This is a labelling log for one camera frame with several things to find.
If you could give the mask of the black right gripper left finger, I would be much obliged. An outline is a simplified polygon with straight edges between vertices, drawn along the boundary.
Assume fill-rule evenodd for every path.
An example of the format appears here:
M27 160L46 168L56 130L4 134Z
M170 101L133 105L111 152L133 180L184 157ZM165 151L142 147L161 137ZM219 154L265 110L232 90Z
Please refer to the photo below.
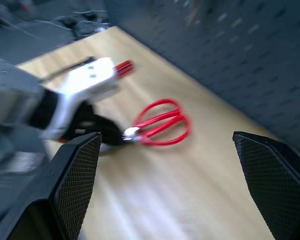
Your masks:
M20 152L0 168L0 240L76 240L91 200L101 135L63 144L53 158Z

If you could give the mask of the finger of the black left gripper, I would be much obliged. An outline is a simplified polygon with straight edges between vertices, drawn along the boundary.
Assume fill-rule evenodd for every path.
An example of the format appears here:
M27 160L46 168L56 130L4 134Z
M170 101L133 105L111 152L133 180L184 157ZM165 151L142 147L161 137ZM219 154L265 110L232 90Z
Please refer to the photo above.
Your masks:
M94 128L107 137L121 137L123 135L122 129L111 119L101 115L93 115Z
M102 135L101 150L113 150L130 144L130 141L124 140L122 135Z

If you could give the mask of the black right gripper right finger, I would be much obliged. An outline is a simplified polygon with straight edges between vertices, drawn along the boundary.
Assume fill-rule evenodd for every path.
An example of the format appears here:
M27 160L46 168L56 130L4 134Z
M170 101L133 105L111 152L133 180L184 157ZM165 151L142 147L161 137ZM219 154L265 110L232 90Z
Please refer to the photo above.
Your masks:
M300 240L300 157L269 137L235 131L249 193L276 240Z

